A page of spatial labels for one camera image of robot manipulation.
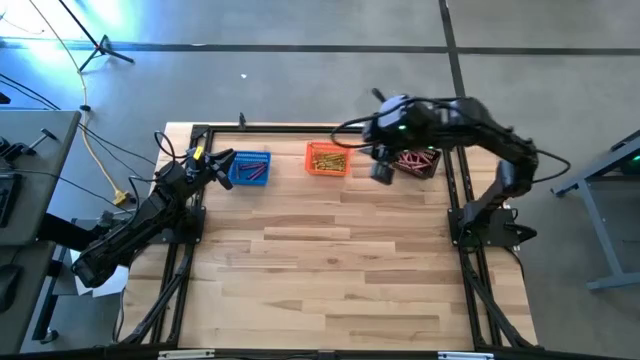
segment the wooden tabletop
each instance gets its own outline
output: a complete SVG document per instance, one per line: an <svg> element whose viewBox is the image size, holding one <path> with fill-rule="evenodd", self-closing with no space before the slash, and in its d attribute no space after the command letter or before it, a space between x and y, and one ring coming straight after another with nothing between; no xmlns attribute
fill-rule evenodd
<svg viewBox="0 0 640 360"><path fill-rule="evenodd" d="M176 149L188 146L192 125L167 124ZM434 178L396 172L392 186L371 180L372 160L358 152L347 177L311 176L304 170L308 141L328 136L215 135L214 151L271 152L271 172L266 187L206 187L205 233L196 247L180 347L472 349L442 161ZM479 148L467 156L481 194L493 181L496 158ZM151 246L133 264L121 338L156 300L166 251ZM486 252L497 303L535 343L518 264L503 249ZM484 307L478 311L489 339ZM163 337L172 316L170 305Z"/></svg>

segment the gray floor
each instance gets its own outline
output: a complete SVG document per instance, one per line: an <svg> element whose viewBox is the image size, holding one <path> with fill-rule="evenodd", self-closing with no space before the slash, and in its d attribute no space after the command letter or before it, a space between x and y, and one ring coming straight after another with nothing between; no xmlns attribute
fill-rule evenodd
<svg viewBox="0 0 640 360"><path fill-rule="evenodd" d="M39 3L52 17L59 11ZM445 44L437 0L69 3L91 24L94 34L107 32L114 41ZM640 46L635 16L640 3L633 0L450 0L449 8L460 46ZM19 17L11 15L19 11L10 8L7 18L17 22ZM56 18L54 26L62 29L65 38L81 39L65 19ZM1 26L0 22L0 34L25 36ZM74 52L79 60L87 55ZM126 55L135 58L136 64L100 58L87 68L89 103L95 110L91 127L150 158L157 153L152 131L168 121L236 121L242 111L249 121L339 122L376 110L377 101L369 95L374 86L387 94L454 95L448 58L440 54ZM460 62L467 94L482 99L502 124L514 125L540 148L569 159L572 172L640 124L636 115L640 57L464 55ZM0 49L0 71L33 86L63 108L75 109L82 101L79 80L62 51L48 46ZM15 106L37 105L6 92L13 95ZM126 187L126 169L106 154L101 158ZM130 162L141 171L151 171L148 164ZM539 173L558 168L542 159ZM63 176L111 197L109 184L79 139ZM581 200L575 195L554 198L548 189L555 183L537 185L525 198L511 202L520 208L519 222L539 232L523 246L521 257L540 344L554 350L640 358L636 344L640 286L597 293L586 290L586 281L608 275L608 269ZM98 216L105 206L61 184L50 211L64 218L87 217ZM616 206L607 208L612 217L620 211ZM640 243L618 247L628 260L626 269L640 267ZM45 346L27 340L23 351L106 344L117 308L117 297L63 299L53 319L60 339Z"/></svg>

